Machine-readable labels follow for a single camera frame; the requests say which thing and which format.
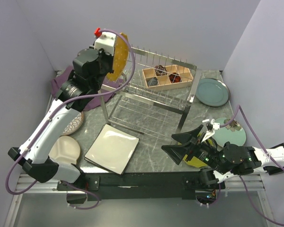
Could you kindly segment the green polka dot plate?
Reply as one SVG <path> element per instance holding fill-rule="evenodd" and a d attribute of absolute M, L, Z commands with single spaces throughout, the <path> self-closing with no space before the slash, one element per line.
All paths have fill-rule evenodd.
<path fill-rule="evenodd" d="M 205 133 L 193 134 L 191 131 L 179 134 L 178 147 L 174 148 L 177 158 L 184 160 L 190 166 L 207 166 L 208 155 L 217 151 L 217 143 L 214 139 L 202 142 L 204 137 Z"/>

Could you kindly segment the orange plate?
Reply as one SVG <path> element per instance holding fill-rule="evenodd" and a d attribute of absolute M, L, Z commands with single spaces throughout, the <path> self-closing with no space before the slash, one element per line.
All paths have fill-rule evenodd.
<path fill-rule="evenodd" d="M 108 73 L 106 75 L 106 78 L 110 81 L 116 81 L 122 74 L 127 58 L 129 54 L 129 48 L 126 42 L 120 38 L 119 36 L 116 36 L 116 42 L 115 42 L 115 53 L 114 53 L 114 60 L 113 60 L 113 73 Z"/>

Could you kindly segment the mint floral plate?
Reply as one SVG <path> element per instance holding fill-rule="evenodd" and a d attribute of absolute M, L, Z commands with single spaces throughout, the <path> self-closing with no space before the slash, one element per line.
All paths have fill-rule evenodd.
<path fill-rule="evenodd" d="M 229 125 L 215 131 L 212 138 L 220 147 L 223 147 L 226 142 L 243 146 L 246 142 L 246 133 L 240 123 L 233 120 Z"/>

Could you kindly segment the floral patterned plate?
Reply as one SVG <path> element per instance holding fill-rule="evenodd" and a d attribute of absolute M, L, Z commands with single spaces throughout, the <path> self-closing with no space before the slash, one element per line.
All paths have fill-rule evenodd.
<path fill-rule="evenodd" d="M 61 136 L 68 136 L 73 134 L 75 131 L 77 131 L 84 121 L 84 113 L 79 113 L 64 129 L 64 131 L 61 133 Z"/>

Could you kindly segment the teal round plate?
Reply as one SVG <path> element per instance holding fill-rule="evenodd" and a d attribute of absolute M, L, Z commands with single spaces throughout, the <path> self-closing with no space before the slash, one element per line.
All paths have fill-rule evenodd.
<path fill-rule="evenodd" d="M 204 78 L 199 81 L 195 96 L 205 105 L 220 107 L 228 102 L 231 93 L 222 81 Z"/>

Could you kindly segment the square cream plate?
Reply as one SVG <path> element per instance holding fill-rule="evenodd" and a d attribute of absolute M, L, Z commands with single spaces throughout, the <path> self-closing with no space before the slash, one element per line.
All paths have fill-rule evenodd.
<path fill-rule="evenodd" d="M 96 167 L 99 167 L 99 168 L 101 168 L 103 170 L 106 170 L 106 171 L 109 171 L 109 172 L 112 172 L 112 173 L 115 173 L 115 174 L 122 175 L 124 173 L 124 169 L 115 169 L 115 168 L 111 168 L 111 167 L 105 167 L 103 165 L 97 164 L 94 161 L 91 161 L 90 159 L 88 159 L 86 157 L 84 158 L 84 160 L 87 161 L 90 164 L 93 164 Z"/>
<path fill-rule="evenodd" d="M 138 143 L 138 137 L 105 124 L 84 157 L 125 171 Z"/>

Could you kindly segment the cream round bowl plate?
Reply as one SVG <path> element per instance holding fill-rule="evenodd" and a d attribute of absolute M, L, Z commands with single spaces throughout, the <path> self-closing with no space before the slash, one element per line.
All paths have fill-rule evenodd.
<path fill-rule="evenodd" d="M 81 154 L 79 143 L 70 136 L 61 136 L 53 145 L 49 157 L 57 163 L 77 164 Z"/>

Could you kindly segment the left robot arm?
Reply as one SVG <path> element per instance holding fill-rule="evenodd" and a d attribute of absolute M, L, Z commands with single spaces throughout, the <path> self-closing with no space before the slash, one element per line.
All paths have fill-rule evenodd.
<path fill-rule="evenodd" d="M 49 153 L 66 126 L 99 96 L 106 75 L 114 72 L 114 59 L 112 44 L 95 44 L 81 50 L 44 119 L 24 144 L 10 148 L 8 155 L 30 177 L 40 183 L 53 178 L 64 180 L 74 190 L 84 187 L 85 178 L 74 164 L 60 164 Z"/>

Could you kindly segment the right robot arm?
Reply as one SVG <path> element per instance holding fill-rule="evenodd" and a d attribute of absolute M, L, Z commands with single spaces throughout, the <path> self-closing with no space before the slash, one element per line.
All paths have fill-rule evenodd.
<path fill-rule="evenodd" d="M 188 185 L 199 190 L 216 189 L 225 180 L 238 175 L 284 172 L 284 143 L 264 150 L 226 142 L 218 150 L 208 142 L 218 125 L 207 123 L 205 126 L 206 131 L 200 125 L 192 131 L 173 134 L 171 137 L 178 144 L 161 147 L 177 165 L 194 157 L 206 164 L 207 167 L 198 171 L 196 177 L 186 181 Z"/>

